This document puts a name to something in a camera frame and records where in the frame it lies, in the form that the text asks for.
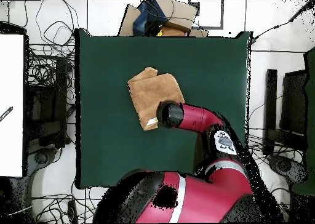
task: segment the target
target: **tangled wires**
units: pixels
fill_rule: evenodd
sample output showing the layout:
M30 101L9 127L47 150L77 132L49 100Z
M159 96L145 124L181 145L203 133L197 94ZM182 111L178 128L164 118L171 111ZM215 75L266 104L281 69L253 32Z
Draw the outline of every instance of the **tangled wires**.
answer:
M93 206L92 209L89 206L87 206L86 204L81 203L72 194L47 195L47 196L43 196L43 197L32 198L32 200L45 199L45 198L51 198L51 197L56 197L56 196L63 196L63 197L62 198L53 198L52 202L49 205L45 206L45 208L39 214L37 214L37 216L35 218L36 223L71 224L73 222L78 222L80 220L80 221L82 221L80 224L84 224L86 222L86 220L93 217L94 211L96 208L95 208L91 198L89 198L89 199L90 199L90 202ZM83 206L84 212L79 214L79 215L76 215L73 211L73 208L68 206L70 200L74 200L76 203ZM86 213L89 213L89 212L91 213L91 215L86 218ZM44 214L50 215L51 219L42 220L42 217Z
M66 74L66 89L67 94L65 98L69 101L74 100L74 78L73 78L73 69L74 69L74 22L73 22L73 14L70 10L73 9L76 14L76 20L79 28L78 14L74 8L72 8L66 1L63 1L69 10L71 16L71 27L67 25L63 21L53 22L44 32L41 31L41 28L38 23L38 15L41 11L43 2L39 7L39 10L36 14L36 24L39 28L39 34L41 35L41 39L45 42L45 44L30 44L29 48L29 71L28 71L28 82L29 85L32 86L53 86L56 87L57 90L61 89L61 85L56 82L56 62L58 59L66 60L69 67L69 73ZM56 31L53 38L47 37L47 31L53 26L60 24L58 30ZM58 44L55 42L55 39L58 35L58 32L65 28L70 31L70 37L63 44Z

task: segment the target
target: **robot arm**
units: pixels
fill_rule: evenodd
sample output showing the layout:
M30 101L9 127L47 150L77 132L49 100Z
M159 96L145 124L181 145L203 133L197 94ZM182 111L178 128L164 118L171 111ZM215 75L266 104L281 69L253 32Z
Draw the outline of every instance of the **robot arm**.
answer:
M205 108L166 101L159 105L157 119L160 125L201 136L203 160L194 175L145 170L126 175L105 193L94 223L283 221L259 172L255 176L255 161L225 118ZM261 217L267 211L270 218Z

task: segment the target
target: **floor tile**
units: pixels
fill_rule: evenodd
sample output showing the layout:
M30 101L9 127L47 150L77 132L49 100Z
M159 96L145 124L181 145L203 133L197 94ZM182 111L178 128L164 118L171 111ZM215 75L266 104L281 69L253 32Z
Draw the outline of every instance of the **floor tile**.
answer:
M253 36L289 21L305 0L247 0L246 30ZM306 52L315 46L315 9L301 14L293 23L262 35L252 45L259 50Z
M244 31L245 0L224 0L223 29L209 30L208 36L235 38Z
M88 31L92 36L117 36L128 4L138 7L140 0L91 0Z

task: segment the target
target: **desk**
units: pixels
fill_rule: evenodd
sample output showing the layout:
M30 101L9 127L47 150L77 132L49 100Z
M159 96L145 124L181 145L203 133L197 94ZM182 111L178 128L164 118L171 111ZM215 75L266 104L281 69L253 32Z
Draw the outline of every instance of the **desk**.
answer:
M113 186L138 168L193 172L196 134L140 126L127 81L147 66L172 74L186 103L220 112L245 143L249 35L123 38L76 30L76 187Z

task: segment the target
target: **white stripe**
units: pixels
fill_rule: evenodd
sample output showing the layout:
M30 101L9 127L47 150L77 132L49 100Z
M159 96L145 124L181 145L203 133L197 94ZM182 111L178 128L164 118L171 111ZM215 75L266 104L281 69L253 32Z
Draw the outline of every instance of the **white stripe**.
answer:
M178 187L177 193L177 206L173 210L172 217L170 218L170 223L177 223L178 219L180 218L181 210L184 204L185 192L186 192L186 179L180 175L180 184Z
M214 164L211 164L208 166L208 168L206 168L204 174L207 174L207 172L213 167L215 166L218 169L225 169L225 168L229 168L229 169L235 169L235 170L238 170L239 172L241 172L242 174L245 174L242 166L240 166L239 164L236 164L235 162L231 162L231 161L218 161L218 162L215 162Z

